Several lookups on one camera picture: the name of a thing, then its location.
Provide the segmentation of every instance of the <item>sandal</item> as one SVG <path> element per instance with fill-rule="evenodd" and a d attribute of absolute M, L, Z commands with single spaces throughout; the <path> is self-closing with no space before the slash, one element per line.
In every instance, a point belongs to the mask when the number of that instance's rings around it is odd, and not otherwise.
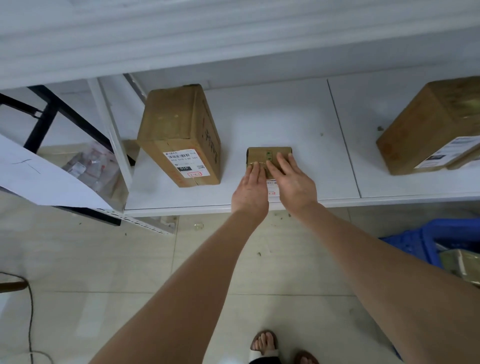
<path fill-rule="evenodd" d="M 265 353 L 262 354 L 262 352 L 258 352 L 257 350 L 252 350 L 252 345 L 253 343 L 262 335 L 262 334 L 265 334 L 265 333 L 271 333 L 272 336 L 273 336 L 273 341 L 274 341 L 274 345 L 275 345 L 275 350 L 266 350 Z M 260 331 L 257 335 L 255 335 L 255 338 L 253 338 L 252 340 L 252 343 L 250 344 L 250 356 L 249 356 L 249 359 L 248 359 L 248 362 L 251 363 L 253 362 L 255 359 L 259 359 L 259 358 L 266 358 L 266 357 L 269 357 L 269 356 L 277 356 L 278 357 L 278 341 L 276 339 L 276 335 L 273 333 L 272 330 L 263 330 L 263 331 Z"/>
<path fill-rule="evenodd" d="M 307 359 L 310 359 L 313 364 L 320 364 L 318 363 L 317 358 L 315 358 L 311 353 L 309 353 L 306 350 L 301 350 L 295 355 L 295 359 L 293 360 L 293 364 L 300 364 L 300 360 L 305 357 Z"/>

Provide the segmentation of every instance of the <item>hand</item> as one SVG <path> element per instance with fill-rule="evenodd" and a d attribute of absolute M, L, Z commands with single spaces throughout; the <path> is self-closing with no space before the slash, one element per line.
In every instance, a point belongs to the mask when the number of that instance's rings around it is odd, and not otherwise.
<path fill-rule="evenodd" d="M 317 189 L 315 182 L 301 171 L 293 155 L 288 155 L 288 161 L 281 153 L 276 158 L 282 167 L 283 173 L 275 165 L 267 161 L 267 167 L 280 189 L 280 201 L 292 214 L 297 215 L 309 204 L 317 204 Z"/>
<path fill-rule="evenodd" d="M 232 196 L 232 213 L 244 212 L 260 224 L 268 213 L 268 190 L 265 169 L 255 162 L 249 165 Z"/>

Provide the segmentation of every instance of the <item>black cable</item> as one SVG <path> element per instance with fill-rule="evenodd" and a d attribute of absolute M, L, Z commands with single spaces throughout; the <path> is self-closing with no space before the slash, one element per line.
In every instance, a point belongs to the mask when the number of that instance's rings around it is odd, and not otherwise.
<path fill-rule="evenodd" d="M 16 274 L 12 274 L 12 273 L 7 273 L 7 272 L 0 272 L 1 274 L 5 274 L 7 276 L 12 276 L 12 277 L 17 277 L 19 279 L 21 279 L 22 281 L 24 281 L 26 284 L 27 284 L 27 288 L 28 288 L 28 293 L 30 295 L 30 322 L 28 324 L 28 353 L 30 354 L 30 364 L 34 364 L 34 360 L 33 360 L 33 354 L 34 353 L 38 353 L 38 354 L 41 354 L 41 355 L 44 355 L 46 356 L 50 362 L 52 364 L 53 363 L 53 359 L 50 355 L 48 355 L 47 353 L 45 352 L 40 352 L 38 350 L 33 350 L 32 349 L 32 325 L 33 325 L 33 293 L 32 293 L 32 287 L 30 287 L 30 282 L 28 281 L 27 278 L 25 277 L 22 277 L 22 276 L 18 276 Z"/>

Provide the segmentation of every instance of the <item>forearm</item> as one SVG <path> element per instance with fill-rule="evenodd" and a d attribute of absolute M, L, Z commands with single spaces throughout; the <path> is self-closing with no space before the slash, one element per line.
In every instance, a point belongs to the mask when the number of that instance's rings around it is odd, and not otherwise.
<path fill-rule="evenodd" d="M 480 339 L 477 289 L 371 237 L 319 204 L 297 217 L 331 252 L 407 363 L 451 363 L 459 355 L 464 363 L 478 360 L 473 349 Z"/>
<path fill-rule="evenodd" d="M 248 215 L 232 214 L 91 363 L 201 363 L 235 264 L 256 227 Z"/>

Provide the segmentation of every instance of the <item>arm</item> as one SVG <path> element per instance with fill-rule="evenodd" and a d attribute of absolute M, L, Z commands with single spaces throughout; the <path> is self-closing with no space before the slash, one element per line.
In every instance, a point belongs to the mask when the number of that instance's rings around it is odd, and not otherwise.
<path fill-rule="evenodd" d="M 233 269 L 268 213 L 265 170 L 249 166 L 227 221 L 169 278 L 90 364 L 201 363 Z"/>
<path fill-rule="evenodd" d="M 277 157 L 284 174 L 267 165 L 282 203 L 330 251 L 405 362 L 480 362 L 480 291 L 337 218 L 293 156 Z"/>

